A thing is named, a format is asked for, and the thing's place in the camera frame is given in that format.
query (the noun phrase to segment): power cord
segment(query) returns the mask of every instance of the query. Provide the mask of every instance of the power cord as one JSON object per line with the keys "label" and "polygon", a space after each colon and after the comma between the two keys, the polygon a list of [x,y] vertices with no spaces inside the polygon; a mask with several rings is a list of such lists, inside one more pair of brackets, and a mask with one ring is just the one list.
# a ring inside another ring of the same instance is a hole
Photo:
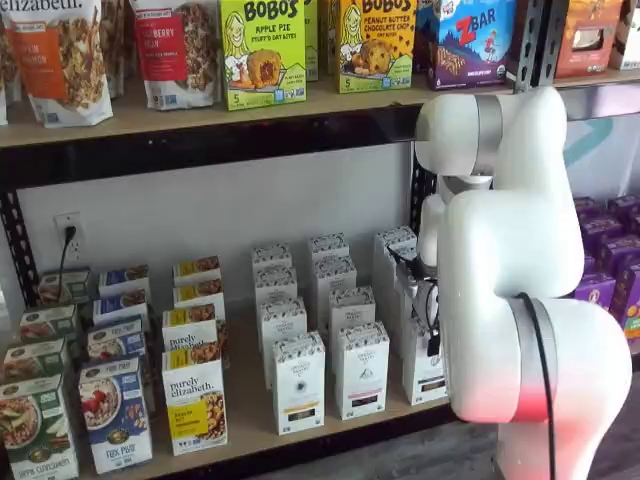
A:
{"label": "power cord", "polygon": [[69,225],[64,229],[64,246],[62,247],[62,256],[60,257],[60,269],[58,270],[58,296],[56,297],[56,303],[60,303],[60,296],[62,295],[62,270],[64,269],[64,259],[67,256],[67,248],[73,237],[76,236],[76,227]]}
{"label": "power cord", "polygon": [[536,332],[536,340],[538,342],[538,351],[540,352],[540,363],[542,365],[542,378],[544,381],[544,390],[547,397],[547,416],[549,417],[549,479],[556,479],[556,434],[555,424],[553,421],[553,399],[551,397],[551,381],[549,380],[549,366],[547,365],[547,355],[544,351],[544,344],[542,342],[542,332],[540,331],[540,323],[538,321],[538,315],[536,309],[533,306],[531,297],[526,293],[520,293],[519,299],[524,301],[524,306],[527,309],[527,313],[533,320],[533,329]]}

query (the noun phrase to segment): floor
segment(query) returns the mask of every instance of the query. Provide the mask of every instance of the floor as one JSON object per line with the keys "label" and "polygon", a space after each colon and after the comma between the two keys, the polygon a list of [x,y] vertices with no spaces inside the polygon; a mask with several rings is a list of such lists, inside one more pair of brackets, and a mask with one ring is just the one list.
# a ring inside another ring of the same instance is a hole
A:
{"label": "floor", "polygon": [[[455,423],[253,480],[484,480],[494,478],[496,429]],[[590,479],[640,480],[640,373],[594,459]]]}

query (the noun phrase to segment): electrical outlet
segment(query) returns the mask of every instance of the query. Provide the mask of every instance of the electrical outlet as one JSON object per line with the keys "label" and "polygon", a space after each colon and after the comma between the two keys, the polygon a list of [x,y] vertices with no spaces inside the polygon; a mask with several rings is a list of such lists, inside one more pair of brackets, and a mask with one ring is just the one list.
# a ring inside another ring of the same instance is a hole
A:
{"label": "electrical outlet", "polygon": [[60,215],[53,217],[53,222],[56,225],[58,240],[60,240],[60,248],[64,248],[65,228],[70,226],[76,227],[76,234],[67,247],[64,264],[66,266],[72,266],[86,260],[86,241],[80,219],[80,212],[61,213]]}

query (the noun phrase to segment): red label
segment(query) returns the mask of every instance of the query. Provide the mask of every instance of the red label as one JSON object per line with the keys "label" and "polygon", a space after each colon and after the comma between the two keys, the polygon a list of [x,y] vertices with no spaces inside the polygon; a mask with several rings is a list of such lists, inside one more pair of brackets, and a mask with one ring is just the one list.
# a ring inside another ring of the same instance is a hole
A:
{"label": "red label", "polygon": [[171,9],[140,10],[136,12],[136,37],[142,78],[156,82],[187,79],[182,15]]}

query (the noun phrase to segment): green box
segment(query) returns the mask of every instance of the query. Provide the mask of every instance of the green box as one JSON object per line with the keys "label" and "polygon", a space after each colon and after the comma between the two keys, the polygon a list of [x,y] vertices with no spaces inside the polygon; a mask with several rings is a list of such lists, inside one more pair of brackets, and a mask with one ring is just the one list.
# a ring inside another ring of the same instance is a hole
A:
{"label": "green box", "polygon": [[221,0],[220,18],[229,110],[306,100],[301,0]]}

